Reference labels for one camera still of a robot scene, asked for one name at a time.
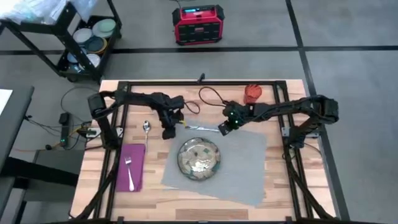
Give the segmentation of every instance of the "red power station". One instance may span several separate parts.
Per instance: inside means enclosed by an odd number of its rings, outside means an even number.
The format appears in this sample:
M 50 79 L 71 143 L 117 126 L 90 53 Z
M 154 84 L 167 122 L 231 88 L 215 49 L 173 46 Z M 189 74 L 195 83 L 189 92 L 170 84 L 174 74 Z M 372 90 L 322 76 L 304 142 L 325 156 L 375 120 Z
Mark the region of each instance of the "red power station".
M 179 45 L 208 44 L 221 40 L 224 10 L 221 6 L 183 7 L 173 12 L 175 41 Z

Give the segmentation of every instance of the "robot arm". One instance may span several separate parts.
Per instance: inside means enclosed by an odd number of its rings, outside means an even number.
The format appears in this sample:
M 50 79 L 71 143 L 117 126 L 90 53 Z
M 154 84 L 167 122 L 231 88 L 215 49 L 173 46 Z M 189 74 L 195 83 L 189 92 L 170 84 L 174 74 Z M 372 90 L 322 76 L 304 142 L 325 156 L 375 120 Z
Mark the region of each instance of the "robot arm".
M 114 99 L 114 103 L 107 108 L 105 97 Z M 116 129 L 112 128 L 107 115 L 117 110 L 122 105 L 149 106 L 156 110 L 164 131 L 163 139 L 175 137 L 175 124 L 183 120 L 181 109 L 184 107 L 183 96 L 170 98 L 163 93 L 132 93 L 122 90 L 102 91 L 88 98 L 88 105 L 93 119 L 98 122 L 101 129 L 101 140 L 106 149 L 117 149 L 120 145 Z
M 230 101 L 223 110 L 223 115 L 227 116 L 228 119 L 218 128 L 225 136 L 230 131 L 236 130 L 248 122 L 262 122 L 273 116 L 294 113 L 309 115 L 309 119 L 303 124 L 290 128 L 288 144 L 301 148 L 307 134 L 310 134 L 322 124 L 333 124 L 338 121 L 338 103 L 322 95 L 275 105 L 253 103 L 243 106 L 235 101 Z

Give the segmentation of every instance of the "fork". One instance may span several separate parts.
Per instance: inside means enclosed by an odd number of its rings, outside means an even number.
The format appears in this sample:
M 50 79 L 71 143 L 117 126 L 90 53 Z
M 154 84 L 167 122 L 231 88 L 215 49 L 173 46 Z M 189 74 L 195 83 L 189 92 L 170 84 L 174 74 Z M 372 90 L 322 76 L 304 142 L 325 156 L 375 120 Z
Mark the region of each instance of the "fork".
M 130 172 L 131 158 L 127 156 L 127 157 L 124 158 L 124 161 L 126 162 L 127 170 L 129 171 L 129 190 L 133 191 L 134 190 L 134 183 L 132 182 L 131 172 Z

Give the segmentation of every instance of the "wooden table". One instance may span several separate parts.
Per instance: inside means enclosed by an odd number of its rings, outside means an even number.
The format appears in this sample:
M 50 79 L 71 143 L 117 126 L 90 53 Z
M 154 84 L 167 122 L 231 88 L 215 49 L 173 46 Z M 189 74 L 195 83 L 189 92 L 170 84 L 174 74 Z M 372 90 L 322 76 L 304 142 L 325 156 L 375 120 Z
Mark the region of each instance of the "wooden table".
M 297 100 L 305 96 L 303 81 L 286 80 L 290 100 Z M 100 91 L 113 91 L 117 88 L 117 80 L 106 80 L 101 84 Z M 198 119 L 208 123 L 220 124 L 226 118 L 222 115 L 223 108 L 209 106 L 200 101 L 198 86 L 134 86 L 132 91 L 139 93 L 152 93 L 160 91 L 174 97 L 183 95 L 185 100 L 193 100 L 201 107 L 201 113 L 195 115 L 184 109 L 187 118 Z M 244 86 L 214 86 L 225 100 L 234 100 L 243 103 Z M 202 96 L 209 102 L 219 102 L 218 97 L 212 92 L 203 90 Z M 257 102 L 269 104 L 275 103 L 271 86 L 262 86 L 262 95 Z M 301 124 L 307 119 L 306 115 L 295 114 L 296 124 Z M 262 220 L 281 221 L 286 217 L 294 217 L 292 196 L 290 194 L 289 181 L 285 161 L 282 158 L 282 138 L 277 118 L 271 118 L 263 123 L 249 123 L 243 129 L 264 133 L 267 136 L 268 146 L 264 163 L 265 182 L 264 198 L 260 206 L 254 208 L 236 202 L 219 200 L 214 197 L 200 195 L 195 192 L 182 190 L 165 190 L 170 187 L 160 184 L 164 173 L 165 162 L 169 154 L 171 140 L 164 141 L 161 138 L 162 128 L 154 111 L 148 107 L 129 106 L 124 144 L 144 143 L 142 124 L 144 120 L 150 121 L 152 129 L 149 132 L 149 151 L 144 163 L 143 188 L 141 192 L 116 192 L 112 220 L 118 216 L 124 216 L 124 220 Z M 306 143 L 319 149 L 316 139 L 307 139 Z M 95 139 L 87 144 L 87 147 L 100 145 L 101 141 Z M 307 178 L 308 188 L 325 210 L 335 215 L 331 199 L 330 189 L 326 180 L 325 170 L 320 153 L 312 147 L 304 147 L 302 150 L 303 165 Z M 96 149 L 85 153 L 79 182 L 76 188 L 75 198 L 71 214 L 78 215 L 88 204 L 98 189 L 101 166 L 104 159 L 104 150 Z M 302 194 L 298 189 L 302 214 L 305 214 Z M 104 194 L 103 206 L 100 217 L 104 217 L 108 192 Z

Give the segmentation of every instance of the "spoon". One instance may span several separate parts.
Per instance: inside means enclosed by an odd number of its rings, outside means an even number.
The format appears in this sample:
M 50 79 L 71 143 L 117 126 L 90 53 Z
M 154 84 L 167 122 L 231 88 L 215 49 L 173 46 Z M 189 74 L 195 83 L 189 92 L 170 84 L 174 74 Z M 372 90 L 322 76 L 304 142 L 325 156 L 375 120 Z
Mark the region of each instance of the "spoon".
M 149 121 L 144 121 L 144 125 L 142 128 L 145 131 L 145 151 L 148 150 L 148 132 L 150 130 L 150 122 Z

